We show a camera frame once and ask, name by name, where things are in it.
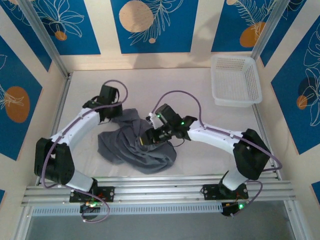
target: gray towel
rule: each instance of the gray towel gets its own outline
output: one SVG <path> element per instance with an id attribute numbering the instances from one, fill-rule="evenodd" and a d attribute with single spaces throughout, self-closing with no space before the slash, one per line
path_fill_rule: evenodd
<path id="1" fill-rule="evenodd" d="M 141 145 L 140 134 L 152 126 L 139 117 L 135 108 L 123 110 L 122 116 L 112 122 L 120 129 L 98 135 L 98 153 L 111 163 L 128 163 L 144 174 L 161 172 L 175 163 L 177 153 L 171 142 Z"/>

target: plastic basket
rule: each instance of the plastic basket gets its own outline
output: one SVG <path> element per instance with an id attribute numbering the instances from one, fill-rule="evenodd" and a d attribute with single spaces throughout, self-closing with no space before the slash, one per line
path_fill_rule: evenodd
<path id="1" fill-rule="evenodd" d="M 249 107 L 262 101 L 256 62 L 251 57 L 214 55 L 211 81 L 216 105 Z"/>

